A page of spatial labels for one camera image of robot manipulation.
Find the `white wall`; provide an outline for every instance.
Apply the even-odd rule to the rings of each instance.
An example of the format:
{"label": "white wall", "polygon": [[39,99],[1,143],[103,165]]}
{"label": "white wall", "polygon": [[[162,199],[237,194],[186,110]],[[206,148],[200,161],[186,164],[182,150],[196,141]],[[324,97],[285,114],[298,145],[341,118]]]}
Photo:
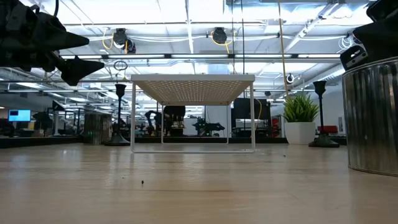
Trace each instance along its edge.
{"label": "white wall", "polygon": [[[311,99],[313,103],[319,105],[318,95],[313,92],[311,93]],[[322,99],[323,105],[323,124],[325,126],[337,126],[339,127],[339,117],[343,119],[343,131],[339,130],[339,135],[346,134],[345,118],[344,118],[344,104],[343,104],[343,89],[341,82],[336,86],[327,86],[326,92],[323,94]],[[271,116],[283,114],[284,106],[276,106],[271,108]],[[318,115],[315,119],[316,126],[320,126],[320,116]]]}
{"label": "white wall", "polygon": [[218,133],[220,137],[227,137],[227,135],[231,137],[231,115],[229,114],[229,121],[227,121],[226,106],[206,106],[206,122],[220,123],[225,128],[224,131],[213,131],[213,134]]}

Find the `ceiling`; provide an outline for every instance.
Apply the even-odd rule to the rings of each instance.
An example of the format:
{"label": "ceiling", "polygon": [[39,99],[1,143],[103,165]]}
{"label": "ceiling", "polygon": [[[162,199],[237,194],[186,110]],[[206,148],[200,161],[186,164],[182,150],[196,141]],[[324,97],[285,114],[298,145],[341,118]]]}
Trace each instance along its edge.
{"label": "ceiling", "polygon": [[[25,0],[27,6],[37,4],[41,11],[53,14],[55,0]],[[350,32],[371,20],[366,15],[367,0],[288,0],[282,1],[281,18],[286,54],[339,54],[353,45]],[[90,39],[84,47],[62,50],[61,55],[114,55],[123,50],[112,47],[112,33],[126,28],[134,41],[137,54],[280,54],[280,27],[277,1],[265,0],[60,0],[59,20],[69,32]],[[215,27],[223,27],[231,44],[216,45],[211,37]],[[42,84],[47,89],[114,89],[111,80],[129,79],[133,74],[242,74],[243,61],[208,58],[124,60],[125,72],[113,68],[115,60],[104,60],[107,68],[85,78],[93,83],[70,87],[64,83]],[[320,74],[336,68],[338,60],[288,61],[286,74],[296,77],[291,88],[306,88]],[[255,88],[284,88],[281,60],[250,60],[244,62],[244,73],[256,75]],[[31,73],[2,69],[3,80],[59,81],[60,74],[33,69]],[[26,86],[3,85],[2,89],[29,89]],[[104,101],[104,95],[81,95],[91,102]],[[126,102],[131,94],[126,93]]]}

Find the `wooden floor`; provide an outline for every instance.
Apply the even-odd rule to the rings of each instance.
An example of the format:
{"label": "wooden floor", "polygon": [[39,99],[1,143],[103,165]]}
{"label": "wooden floor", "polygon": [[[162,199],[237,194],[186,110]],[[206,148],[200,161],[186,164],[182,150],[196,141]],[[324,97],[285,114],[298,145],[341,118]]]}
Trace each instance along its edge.
{"label": "wooden floor", "polygon": [[3,149],[0,223],[398,223],[398,178],[349,170],[345,147],[257,147],[134,155],[82,144]]}

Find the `computer monitor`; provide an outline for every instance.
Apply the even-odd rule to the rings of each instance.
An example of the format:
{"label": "computer monitor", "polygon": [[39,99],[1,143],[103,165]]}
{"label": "computer monitor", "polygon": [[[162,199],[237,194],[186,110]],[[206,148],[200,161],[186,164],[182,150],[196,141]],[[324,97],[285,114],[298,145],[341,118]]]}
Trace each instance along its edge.
{"label": "computer monitor", "polygon": [[30,121],[30,110],[9,110],[8,121]]}

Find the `yellow cable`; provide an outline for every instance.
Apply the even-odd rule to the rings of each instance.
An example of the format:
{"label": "yellow cable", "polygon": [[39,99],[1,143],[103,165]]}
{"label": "yellow cable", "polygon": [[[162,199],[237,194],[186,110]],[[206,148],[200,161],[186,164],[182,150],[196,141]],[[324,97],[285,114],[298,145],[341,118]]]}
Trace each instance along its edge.
{"label": "yellow cable", "polygon": [[286,80],[286,68],[285,68],[285,49],[284,49],[284,33],[282,32],[282,15],[280,14],[280,0],[278,0],[278,9],[279,9],[279,32],[280,32],[280,47],[282,50],[282,64],[284,69],[284,84],[286,91],[286,98],[289,97],[289,92],[287,91],[287,80]]}
{"label": "yellow cable", "polygon": [[102,44],[104,45],[104,48],[106,48],[106,49],[108,49],[108,50],[110,50],[110,49],[112,48],[112,46],[113,46],[113,35],[114,35],[114,33],[112,33],[112,39],[111,39],[111,46],[110,46],[110,47],[108,47],[107,45],[105,45],[105,40],[102,39]]}

